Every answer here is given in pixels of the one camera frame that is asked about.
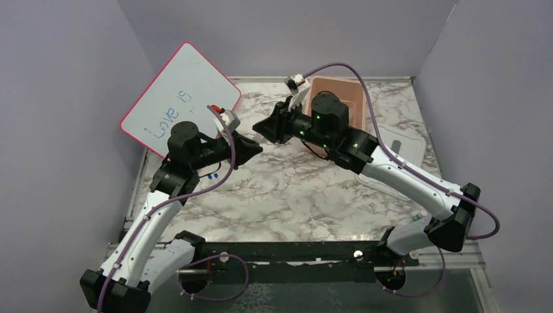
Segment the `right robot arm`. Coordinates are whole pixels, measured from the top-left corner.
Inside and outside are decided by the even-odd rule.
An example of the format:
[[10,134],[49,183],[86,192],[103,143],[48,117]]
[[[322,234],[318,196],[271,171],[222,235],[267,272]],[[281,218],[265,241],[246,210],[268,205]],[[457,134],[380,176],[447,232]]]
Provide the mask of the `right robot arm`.
[[411,251],[436,246],[460,252],[475,216],[479,187],[459,186],[417,169],[409,162],[393,160],[375,136],[349,124],[349,109],[332,93],[316,95],[311,114],[277,102],[271,115],[254,124],[253,131],[271,143],[286,143],[292,137],[321,147],[327,158],[353,173],[380,181],[421,205],[428,215],[401,227],[390,227],[372,253],[384,265],[392,265]]

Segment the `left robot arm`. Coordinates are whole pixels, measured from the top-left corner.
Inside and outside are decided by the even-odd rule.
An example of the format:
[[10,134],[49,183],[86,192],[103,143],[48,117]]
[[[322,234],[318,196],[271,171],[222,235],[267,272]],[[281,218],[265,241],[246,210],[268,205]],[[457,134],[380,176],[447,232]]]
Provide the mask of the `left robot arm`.
[[133,224],[100,269],[86,270],[80,286],[97,312],[145,312],[154,292],[176,270],[195,268],[205,259],[202,237],[187,233],[166,250],[152,255],[162,233],[186,201],[199,195],[199,170],[228,160],[231,170],[263,151],[262,146],[237,131],[220,128],[210,138],[191,121],[170,131],[168,154],[155,172],[146,201]]

